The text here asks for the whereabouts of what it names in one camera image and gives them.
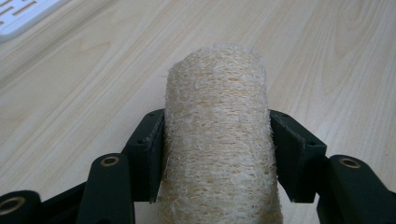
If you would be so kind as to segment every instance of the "light wood surface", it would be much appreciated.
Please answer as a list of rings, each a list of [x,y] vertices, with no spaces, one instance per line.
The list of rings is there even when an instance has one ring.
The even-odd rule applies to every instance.
[[[235,43],[266,61],[270,108],[371,165],[396,190],[396,1],[72,0],[0,45],[0,195],[86,180],[164,107],[167,71]],[[281,192],[285,223],[318,223]],[[139,203],[138,223],[158,204]]]

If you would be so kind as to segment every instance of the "white tray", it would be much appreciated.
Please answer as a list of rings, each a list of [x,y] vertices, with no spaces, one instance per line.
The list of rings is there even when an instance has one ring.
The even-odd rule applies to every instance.
[[[23,33],[70,0],[0,0],[0,43]]]

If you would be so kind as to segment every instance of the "screw hole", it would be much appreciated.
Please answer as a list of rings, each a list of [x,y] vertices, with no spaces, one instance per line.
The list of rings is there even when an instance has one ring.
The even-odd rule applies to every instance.
[[[18,210],[25,202],[26,199],[23,197],[13,197],[0,202],[0,216]]]
[[[341,164],[343,164],[343,165],[345,165],[345,166],[347,166],[349,168],[353,168],[353,169],[361,168],[361,165],[358,162],[356,162],[356,161],[354,161],[352,159],[341,158],[340,162],[341,162]]]
[[[102,166],[112,166],[117,164],[120,161],[120,158],[118,157],[106,157],[101,160],[100,164]]]

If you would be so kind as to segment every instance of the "cylindrical loofah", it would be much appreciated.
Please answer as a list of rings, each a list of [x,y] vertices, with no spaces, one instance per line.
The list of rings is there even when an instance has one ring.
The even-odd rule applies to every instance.
[[[262,60],[200,49],[170,70],[164,223],[281,223]]]

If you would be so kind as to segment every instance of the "wooden table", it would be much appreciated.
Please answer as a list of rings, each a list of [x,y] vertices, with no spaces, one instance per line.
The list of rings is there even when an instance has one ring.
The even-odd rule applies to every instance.
[[[0,195],[46,200],[85,181],[164,107],[168,69],[222,43],[264,57],[270,108],[396,190],[395,12],[391,0],[70,1],[0,45]],[[281,201],[285,223],[318,223],[315,204]],[[138,223],[157,207],[138,203]]]

